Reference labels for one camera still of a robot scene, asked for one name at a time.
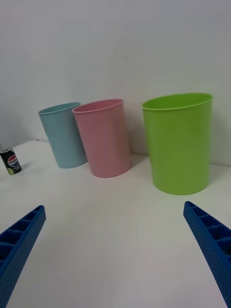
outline white wall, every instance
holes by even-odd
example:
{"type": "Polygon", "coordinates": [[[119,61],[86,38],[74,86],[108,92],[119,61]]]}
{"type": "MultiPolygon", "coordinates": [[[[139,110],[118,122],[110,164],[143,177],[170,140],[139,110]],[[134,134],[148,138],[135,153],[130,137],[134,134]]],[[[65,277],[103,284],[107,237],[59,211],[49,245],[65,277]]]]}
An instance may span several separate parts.
{"type": "Polygon", "coordinates": [[[44,107],[121,97],[133,151],[146,153],[141,103],[207,91],[212,161],[231,164],[230,15],[229,0],[2,1],[0,144],[46,139],[44,107]]]}

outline pepsi can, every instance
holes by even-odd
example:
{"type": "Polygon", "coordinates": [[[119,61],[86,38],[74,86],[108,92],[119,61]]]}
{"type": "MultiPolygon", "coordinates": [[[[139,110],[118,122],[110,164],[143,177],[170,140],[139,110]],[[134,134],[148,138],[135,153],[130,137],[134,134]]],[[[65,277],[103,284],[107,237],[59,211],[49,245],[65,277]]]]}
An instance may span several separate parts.
{"type": "Polygon", "coordinates": [[[15,155],[13,148],[8,148],[0,152],[0,156],[10,175],[22,171],[22,168],[18,162],[17,156],[15,155]]]}

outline green bucket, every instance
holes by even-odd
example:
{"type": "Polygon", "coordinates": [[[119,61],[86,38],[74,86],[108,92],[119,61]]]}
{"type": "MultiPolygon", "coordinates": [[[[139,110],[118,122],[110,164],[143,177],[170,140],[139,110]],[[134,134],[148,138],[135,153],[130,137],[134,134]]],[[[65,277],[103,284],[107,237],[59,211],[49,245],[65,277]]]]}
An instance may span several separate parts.
{"type": "Polygon", "coordinates": [[[185,93],[142,105],[154,185],[166,193],[191,194],[209,179],[213,96],[185,93]]]}

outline white table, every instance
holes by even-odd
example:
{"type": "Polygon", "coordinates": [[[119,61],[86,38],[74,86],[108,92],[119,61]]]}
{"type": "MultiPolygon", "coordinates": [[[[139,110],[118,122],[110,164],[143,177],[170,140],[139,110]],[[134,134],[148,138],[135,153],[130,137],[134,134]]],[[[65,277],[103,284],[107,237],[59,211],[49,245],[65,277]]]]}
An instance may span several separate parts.
{"type": "Polygon", "coordinates": [[[211,166],[205,190],[175,196],[154,187],[147,156],[101,179],[88,164],[58,168],[47,142],[15,151],[21,173],[0,164],[0,232],[40,204],[47,220],[8,308],[226,307],[183,207],[231,227],[230,167],[211,166]]]}

